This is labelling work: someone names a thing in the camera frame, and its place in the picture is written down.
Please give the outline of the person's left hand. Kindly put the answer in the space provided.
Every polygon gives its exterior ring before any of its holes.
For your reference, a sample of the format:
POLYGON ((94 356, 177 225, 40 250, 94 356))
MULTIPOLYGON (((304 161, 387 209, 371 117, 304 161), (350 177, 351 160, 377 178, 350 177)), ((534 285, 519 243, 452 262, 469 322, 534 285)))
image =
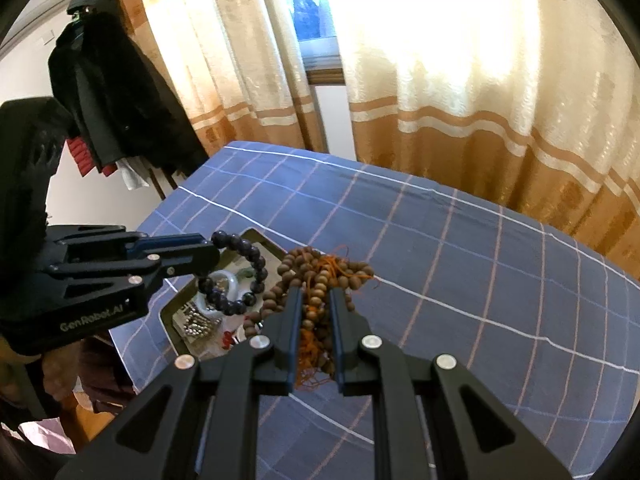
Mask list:
POLYGON ((43 384, 40 356, 16 353, 6 338, 1 338, 1 397, 16 405, 24 405, 29 393, 43 384))

